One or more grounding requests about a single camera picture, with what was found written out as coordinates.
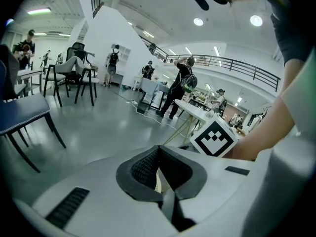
polished floor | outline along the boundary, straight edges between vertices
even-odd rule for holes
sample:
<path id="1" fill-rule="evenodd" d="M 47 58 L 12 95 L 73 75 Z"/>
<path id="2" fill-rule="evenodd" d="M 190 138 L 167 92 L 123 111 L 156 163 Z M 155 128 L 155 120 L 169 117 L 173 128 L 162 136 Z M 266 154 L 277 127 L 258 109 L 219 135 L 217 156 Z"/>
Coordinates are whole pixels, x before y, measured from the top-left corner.
<path id="1" fill-rule="evenodd" d="M 40 169 L 40 174 L 24 162 L 8 140 L 0 137 L 1 168 L 12 196 L 30 205 L 47 188 L 81 166 L 120 152 L 163 144 L 174 133 L 169 125 L 160 125 L 136 113 L 130 100 L 140 99 L 141 94 L 137 91 L 97 85 L 98 97 L 94 107 L 91 106 L 88 88 L 83 97 L 79 96 L 77 104 L 74 104 L 75 87 L 70 91 L 70 98 L 67 98 L 64 86 L 60 91 L 63 107 L 59 107 L 57 96 L 52 96 L 52 89 L 48 90 L 46 99 L 66 149 L 50 131 L 44 118 L 27 125 L 27 133 L 21 130 L 30 145 L 28 148 L 14 133 L 17 143 Z M 176 128 L 184 122 L 180 118 L 162 119 L 154 114 L 153 109 L 145 113 Z M 184 138 L 178 136 L 168 145 L 180 146 L 183 141 Z"/>

blue chair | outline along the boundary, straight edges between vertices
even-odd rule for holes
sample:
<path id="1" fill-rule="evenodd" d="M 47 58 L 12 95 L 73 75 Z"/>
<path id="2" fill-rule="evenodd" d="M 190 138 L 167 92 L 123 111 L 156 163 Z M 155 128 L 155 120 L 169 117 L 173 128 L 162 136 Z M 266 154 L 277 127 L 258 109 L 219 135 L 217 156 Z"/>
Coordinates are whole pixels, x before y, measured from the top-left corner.
<path id="1" fill-rule="evenodd" d="M 54 122 L 49 114 L 49 105 L 46 99 L 41 94 L 35 94 L 28 97 L 19 98 L 11 102 L 5 103 L 2 101 L 3 85 L 6 75 L 6 67 L 0 60 L 0 136 L 7 135 L 15 149 L 21 157 L 38 173 L 40 171 L 23 153 L 19 145 L 14 140 L 12 133 L 19 132 L 19 129 L 45 117 L 46 122 L 52 132 L 55 132 L 59 142 L 66 148 L 61 139 Z"/>

fluorescent light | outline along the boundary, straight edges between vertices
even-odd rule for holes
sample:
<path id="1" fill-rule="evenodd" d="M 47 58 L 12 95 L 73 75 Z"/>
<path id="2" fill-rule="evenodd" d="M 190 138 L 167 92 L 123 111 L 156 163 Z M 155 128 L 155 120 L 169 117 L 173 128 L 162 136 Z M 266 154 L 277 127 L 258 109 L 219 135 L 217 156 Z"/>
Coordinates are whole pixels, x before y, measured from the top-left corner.
<path id="1" fill-rule="evenodd" d="M 203 25 L 203 20 L 201 20 L 200 18 L 195 18 L 193 20 L 193 22 L 197 25 L 197 26 L 202 26 Z"/>
<path id="2" fill-rule="evenodd" d="M 174 55 L 176 55 L 176 53 L 175 53 L 174 51 L 172 51 L 171 49 L 169 49 L 169 51 L 170 51 L 171 53 L 173 53 Z"/>
<path id="3" fill-rule="evenodd" d="M 257 16 L 257 15 L 253 15 L 250 18 L 250 22 L 254 25 L 254 26 L 261 26 L 262 25 L 262 19 L 261 17 Z"/>
<path id="4" fill-rule="evenodd" d="M 218 52 L 218 50 L 217 50 L 217 47 L 216 47 L 216 46 L 214 47 L 214 49 L 215 49 L 216 55 L 217 55 L 217 56 L 219 56 L 219 52 Z"/>
<path id="5" fill-rule="evenodd" d="M 30 10 L 30 11 L 28 11 L 28 14 L 33 15 L 33 14 L 46 13 L 46 12 L 51 12 L 50 8 L 39 9 L 39 10 Z"/>
<path id="6" fill-rule="evenodd" d="M 8 26 L 8 24 L 10 24 L 11 22 L 13 22 L 14 20 L 12 18 L 9 18 L 6 23 L 5 23 L 5 26 Z"/>
<path id="7" fill-rule="evenodd" d="M 154 38 L 154 36 L 151 35 L 149 32 L 143 31 L 143 33 L 146 34 L 146 35 L 148 35 L 148 36 L 150 36 L 150 37 L 152 37 L 152 38 Z"/>
<path id="8" fill-rule="evenodd" d="M 192 54 L 191 51 L 186 47 L 186 50 L 188 51 L 189 54 Z"/>

